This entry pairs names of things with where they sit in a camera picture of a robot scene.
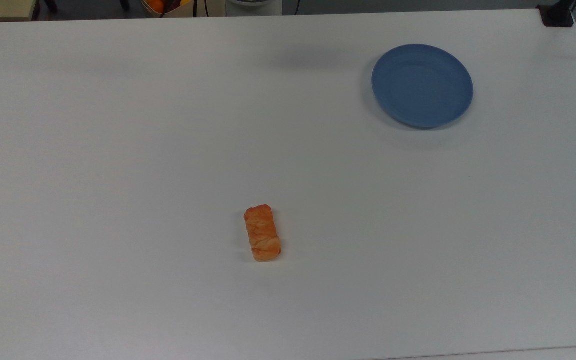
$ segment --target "table surface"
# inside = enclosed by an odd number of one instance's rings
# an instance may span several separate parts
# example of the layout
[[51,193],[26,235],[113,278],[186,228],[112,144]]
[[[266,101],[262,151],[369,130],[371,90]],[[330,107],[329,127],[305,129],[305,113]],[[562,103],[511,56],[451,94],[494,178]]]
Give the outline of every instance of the table surface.
[[37,0],[0,0],[0,21],[30,21]]
[[[370,87],[442,48],[414,130]],[[243,213],[284,249],[252,259]],[[576,27],[537,10],[0,23],[0,358],[576,346]]]
[[420,357],[418,360],[576,360],[576,348]]

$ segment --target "blue plate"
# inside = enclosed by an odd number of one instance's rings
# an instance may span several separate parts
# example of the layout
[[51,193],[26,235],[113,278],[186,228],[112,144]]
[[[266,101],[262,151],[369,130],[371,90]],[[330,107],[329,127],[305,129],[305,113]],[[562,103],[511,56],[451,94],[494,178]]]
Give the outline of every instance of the blue plate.
[[473,80],[453,55],[429,45],[393,48],[372,70],[372,90],[389,116],[416,128],[457,120],[473,101]]

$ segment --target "white object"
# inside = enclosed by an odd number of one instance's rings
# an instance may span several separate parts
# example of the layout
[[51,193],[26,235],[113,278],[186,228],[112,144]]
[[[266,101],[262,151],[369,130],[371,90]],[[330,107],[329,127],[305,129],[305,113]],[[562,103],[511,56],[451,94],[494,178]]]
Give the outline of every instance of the white object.
[[226,16],[281,16],[282,0],[227,0]]
[[[374,99],[375,61],[411,43],[472,77],[448,128]],[[284,245],[265,264],[243,221],[260,204]],[[0,359],[573,346],[576,27],[534,9],[0,23]]]

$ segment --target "orange fruit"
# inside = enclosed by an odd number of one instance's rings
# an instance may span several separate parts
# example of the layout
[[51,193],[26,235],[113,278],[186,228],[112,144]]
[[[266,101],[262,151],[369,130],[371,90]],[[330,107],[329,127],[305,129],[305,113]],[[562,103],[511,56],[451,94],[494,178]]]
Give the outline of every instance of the orange fruit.
[[162,0],[146,0],[146,2],[151,9],[159,14],[164,12],[164,2]]

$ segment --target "pastry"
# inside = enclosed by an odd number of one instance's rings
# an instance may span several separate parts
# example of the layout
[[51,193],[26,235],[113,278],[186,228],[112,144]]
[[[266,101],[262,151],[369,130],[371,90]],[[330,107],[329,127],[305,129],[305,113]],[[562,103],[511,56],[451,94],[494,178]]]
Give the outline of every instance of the pastry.
[[268,262],[282,252],[273,210],[268,205],[249,208],[244,214],[252,256],[258,262]]

